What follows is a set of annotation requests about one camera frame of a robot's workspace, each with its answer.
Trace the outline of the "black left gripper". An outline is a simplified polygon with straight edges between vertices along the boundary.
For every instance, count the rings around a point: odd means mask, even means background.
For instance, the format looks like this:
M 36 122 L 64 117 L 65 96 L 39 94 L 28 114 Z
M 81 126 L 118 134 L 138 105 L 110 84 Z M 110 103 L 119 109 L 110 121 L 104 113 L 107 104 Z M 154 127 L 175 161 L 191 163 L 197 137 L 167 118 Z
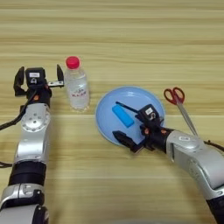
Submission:
M 34 86 L 29 87 L 27 92 L 22 89 L 25 80 L 25 68 L 21 66 L 14 79 L 13 89 L 15 96 L 26 95 L 28 99 L 32 98 L 31 103 L 44 103 L 46 105 L 50 104 L 51 97 L 53 95 L 53 88 L 63 88 L 64 87 L 64 73 L 59 64 L 57 64 L 57 78 L 58 81 L 49 81 L 44 86 Z

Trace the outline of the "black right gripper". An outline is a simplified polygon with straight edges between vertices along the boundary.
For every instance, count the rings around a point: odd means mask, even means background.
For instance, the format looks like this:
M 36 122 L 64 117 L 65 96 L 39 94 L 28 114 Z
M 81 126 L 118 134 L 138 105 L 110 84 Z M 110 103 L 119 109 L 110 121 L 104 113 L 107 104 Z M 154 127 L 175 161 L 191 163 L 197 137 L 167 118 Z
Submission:
M 166 141 L 168 136 L 173 132 L 173 129 L 165 128 L 161 126 L 159 118 L 153 120 L 141 119 L 140 125 L 141 134 L 144 139 L 141 143 L 136 144 L 125 133 L 117 130 L 113 132 L 115 139 L 122 145 L 130 148 L 134 153 L 137 153 L 142 148 L 146 148 L 150 151 L 161 150 L 166 152 Z

